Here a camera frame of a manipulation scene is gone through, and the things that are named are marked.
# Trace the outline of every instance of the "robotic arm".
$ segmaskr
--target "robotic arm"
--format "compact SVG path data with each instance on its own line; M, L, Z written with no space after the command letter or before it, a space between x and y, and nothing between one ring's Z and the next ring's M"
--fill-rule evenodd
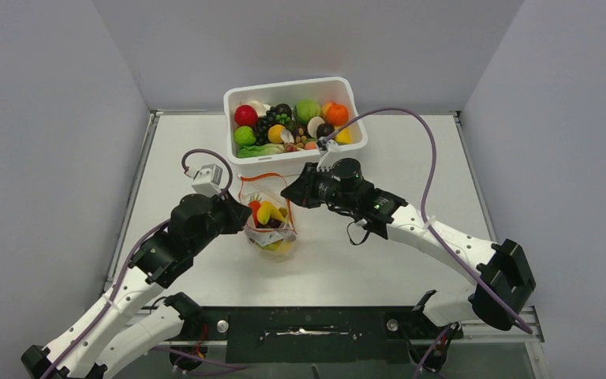
M118 335L138 310L193 266L205 246L219 235L242 231L252 213L219 191L216 165L202 167L193 177L196 193L183 197L169 222L139 244L116 284L62 335L22 355L31 377L111 377L154 344L179 334L185 319L200 312L195 302L177 294Z
M330 170L319 169L318 163L307 163L282 196L303 208L326 204L329 210L352 217L367 235L412 246L452 267L471 283L459 291L430 291L423 297L419 310L434 325L480 318L500 330L512 327L514 318L447 253L429 226L435 223L442 239L515 313L521 311L536 286L519 244L508 239L498 245L433 219L425 222L421 212L407 201L365 180L355 159L340 159Z

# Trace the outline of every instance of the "screw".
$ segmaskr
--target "screw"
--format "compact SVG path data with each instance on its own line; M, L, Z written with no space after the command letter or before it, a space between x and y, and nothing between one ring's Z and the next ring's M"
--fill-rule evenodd
M217 321L217 332L226 333L229 330L229 323L226 320Z
M387 321L387 329L389 329L390 332L395 332L398 330L398 321L394 320L393 318L389 321Z

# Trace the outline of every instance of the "white table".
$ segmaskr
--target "white table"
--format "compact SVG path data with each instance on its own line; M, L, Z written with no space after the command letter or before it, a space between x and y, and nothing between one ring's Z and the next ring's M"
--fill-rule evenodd
M438 147L429 215L470 235L489 238L454 117L425 119ZM365 125L368 145L358 156L365 178L419 208L431 162L424 129L414 118L401 115L371 116ZM190 179L182 173L182 154L192 148L225 154L225 139L223 115L159 117L116 269L135 241L168 218L180 199L192 192ZM199 167L216 159L194 155L189 162ZM235 179L234 196L239 185ZM242 233L220 236L165 294L184 291L202 306L403 306L413 305L430 289L444 291L465 283L447 266L409 246L375 235L362 246L350 245L345 232L350 219L325 208L293 212L299 232L293 259L275 262L261 257Z

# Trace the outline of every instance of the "red apple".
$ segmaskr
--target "red apple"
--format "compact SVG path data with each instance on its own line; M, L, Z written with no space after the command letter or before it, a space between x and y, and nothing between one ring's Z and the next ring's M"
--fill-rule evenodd
M236 113L234 114L234 120L238 125L247 125L253 129L258 119L259 116L256 115L256 111L249 105L241 105L236 109Z

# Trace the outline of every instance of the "container of fruits and vegetables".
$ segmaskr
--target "container of fruits and vegetables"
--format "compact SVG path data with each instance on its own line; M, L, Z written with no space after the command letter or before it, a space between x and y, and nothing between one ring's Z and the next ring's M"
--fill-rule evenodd
M226 156L244 176L300 174L320 154L316 140L357 115L350 83L342 77L234 88L224 95L229 130ZM359 120L335 141L345 157L368 143Z
M247 242L275 261L291 258L297 241L290 202L279 195L285 187L286 180L276 173L241 176L238 194L239 201L252 209L245 225Z

